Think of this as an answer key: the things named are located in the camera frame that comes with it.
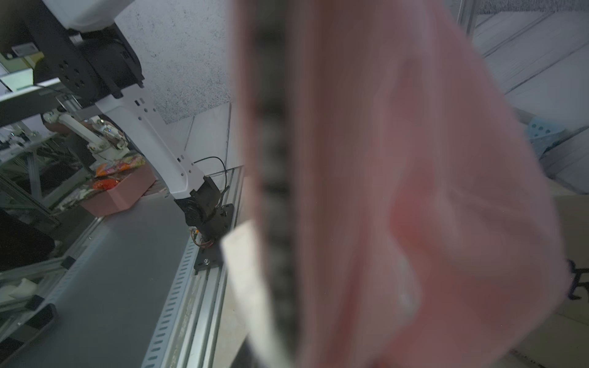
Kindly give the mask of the beige baseball cap black logo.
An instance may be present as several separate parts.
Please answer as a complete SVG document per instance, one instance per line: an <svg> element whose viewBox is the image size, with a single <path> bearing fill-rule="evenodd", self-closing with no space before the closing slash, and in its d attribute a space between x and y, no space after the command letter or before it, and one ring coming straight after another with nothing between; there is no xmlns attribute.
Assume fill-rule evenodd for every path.
<svg viewBox="0 0 589 368"><path fill-rule="evenodd" d="M555 199L571 283L546 322L510 351L525 367L588 366L588 196Z"/></svg>

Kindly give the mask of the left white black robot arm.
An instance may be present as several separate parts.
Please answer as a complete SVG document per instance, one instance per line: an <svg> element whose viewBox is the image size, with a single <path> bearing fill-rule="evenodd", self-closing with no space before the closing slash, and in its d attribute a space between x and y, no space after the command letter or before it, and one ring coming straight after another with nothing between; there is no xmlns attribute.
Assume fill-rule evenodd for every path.
<svg viewBox="0 0 589 368"><path fill-rule="evenodd" d="M130 138L158 172L187 225L212 236L223 227L213 181L174 143L144 88L137 54L115 18L128 1L3 1L1 53L41 52L77 98L93 104Z"/></svg>

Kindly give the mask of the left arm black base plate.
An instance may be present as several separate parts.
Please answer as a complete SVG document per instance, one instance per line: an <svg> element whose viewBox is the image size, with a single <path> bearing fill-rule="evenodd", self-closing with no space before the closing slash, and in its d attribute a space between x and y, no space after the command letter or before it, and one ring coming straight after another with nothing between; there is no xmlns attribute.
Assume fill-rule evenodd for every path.
<svg viewBox="0 0 589 368"><path fill-rule="evenodd" d="M206 242L199 243L199 252L194 264L196 273L209 268L220 268L223 265L221 240L232 229L234 213L233 204L223 205L216 211L213 225L216 227L217 233Z"/></svg>

